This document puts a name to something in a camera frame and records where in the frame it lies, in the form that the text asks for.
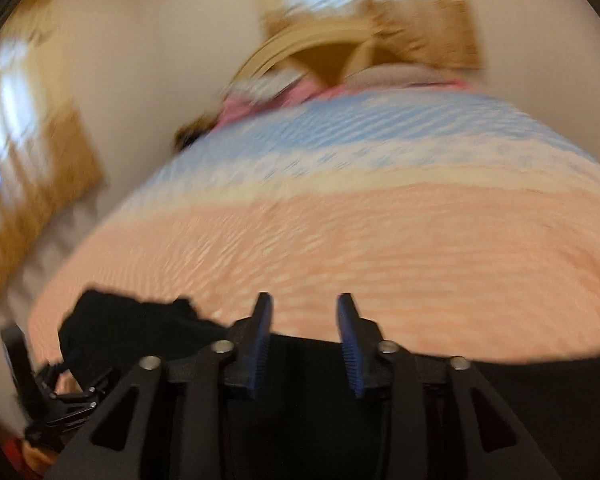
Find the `cream wooden headboard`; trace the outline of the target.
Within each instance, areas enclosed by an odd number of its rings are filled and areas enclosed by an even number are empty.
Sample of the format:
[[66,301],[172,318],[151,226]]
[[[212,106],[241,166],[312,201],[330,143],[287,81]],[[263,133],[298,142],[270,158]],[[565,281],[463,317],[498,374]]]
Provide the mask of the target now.
[[380,26],[365,18],[322,18],[291,25],[255,50],[242,64],[236,80],[293,68],[325,87],[380,65],[406,63],[408,57],[387,40]]

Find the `pink folded blanket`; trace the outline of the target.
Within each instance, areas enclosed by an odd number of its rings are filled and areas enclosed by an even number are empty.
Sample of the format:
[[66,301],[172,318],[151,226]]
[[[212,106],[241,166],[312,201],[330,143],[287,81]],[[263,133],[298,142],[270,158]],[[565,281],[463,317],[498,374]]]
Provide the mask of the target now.
[[477,87],[466,80],[452,79],[437,84],[410,84],[409,86],[397,86],[396,84],[378,86],[376,84],[376,86],[358,88],[350,84],[340,84],[332,88],[322,88],[314,79],[306,78],[274,96],[274,98],[262,102],[248,99],[241,94],[230,94],[224,99],[219,115],[216,116],[214,128],[227,127],[253,116],[274,112],[274,110],[281,110],[282,108],[297,107],[310,101],[330,101],[344,96],[356,96],[365,92],[388,90],[474,92]]

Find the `beige floral curtain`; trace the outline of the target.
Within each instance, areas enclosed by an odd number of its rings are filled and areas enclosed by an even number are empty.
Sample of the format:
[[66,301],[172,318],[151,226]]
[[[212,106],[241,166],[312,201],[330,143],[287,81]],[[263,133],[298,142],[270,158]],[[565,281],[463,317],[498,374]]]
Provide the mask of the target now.
[[270,36],[309,20],[360,18],[416,62],[451,70],[481,70],[469,0],[257,0]]

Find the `black pants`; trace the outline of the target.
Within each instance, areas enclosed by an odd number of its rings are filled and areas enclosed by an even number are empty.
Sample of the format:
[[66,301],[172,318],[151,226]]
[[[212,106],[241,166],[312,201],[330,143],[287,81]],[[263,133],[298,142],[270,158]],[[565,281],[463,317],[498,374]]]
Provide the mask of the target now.
[[[185,359],[229,333],[208,344],[183,336],[175,356],[146,356]],[[466,359],[524,424],[555,479],[600,479],[600,356],[529,364]],[[271,330],[257,391],[231,388],[220,413],[219,479],[390,479],[375,442],[380,415],[351,390],[340,338]]]

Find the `brown stuffed bundle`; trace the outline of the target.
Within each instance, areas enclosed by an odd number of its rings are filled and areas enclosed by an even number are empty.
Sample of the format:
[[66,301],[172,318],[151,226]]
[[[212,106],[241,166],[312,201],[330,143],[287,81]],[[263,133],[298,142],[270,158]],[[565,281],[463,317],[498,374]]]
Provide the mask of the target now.
[[202,114],[193,122],[181,126],[174,134],[173,149],[175,153],[184,151],[195,143],[199,138],[209,133],[218,123],[219,116],[213,114]]

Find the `grey patterned pillow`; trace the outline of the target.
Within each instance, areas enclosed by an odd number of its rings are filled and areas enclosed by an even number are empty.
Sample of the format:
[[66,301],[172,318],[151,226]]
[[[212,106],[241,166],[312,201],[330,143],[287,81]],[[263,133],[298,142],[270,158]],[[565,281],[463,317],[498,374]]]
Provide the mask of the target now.
[[236,79],[227,86],[225,95],[254,104],[263,104],[276,99],[303,78],[304,73],[301,70],[273,70],[259,76]]

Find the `striped pillow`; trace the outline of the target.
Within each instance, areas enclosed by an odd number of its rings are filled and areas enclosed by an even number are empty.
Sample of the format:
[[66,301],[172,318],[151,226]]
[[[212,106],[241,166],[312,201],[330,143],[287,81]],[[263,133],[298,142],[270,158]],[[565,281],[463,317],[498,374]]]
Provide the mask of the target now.
[[454,77],[429,65],[393,63],[374,65],[344,78],[343,85],[351,89],[408,88],[427,84],[448,84]]

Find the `peach polka dot bedspread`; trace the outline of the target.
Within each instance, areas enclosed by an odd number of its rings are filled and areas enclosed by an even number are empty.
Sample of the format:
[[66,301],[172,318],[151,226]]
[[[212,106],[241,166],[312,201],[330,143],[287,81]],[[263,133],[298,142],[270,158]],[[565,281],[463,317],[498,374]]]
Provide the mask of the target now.
[[313,100],[197,141],[94,229],[30,315],[39,360],[92,286],[222,323],[268,292],[279,333],[327,340],[350,292],[413,351],[594,356],[600,164],[480,94]]

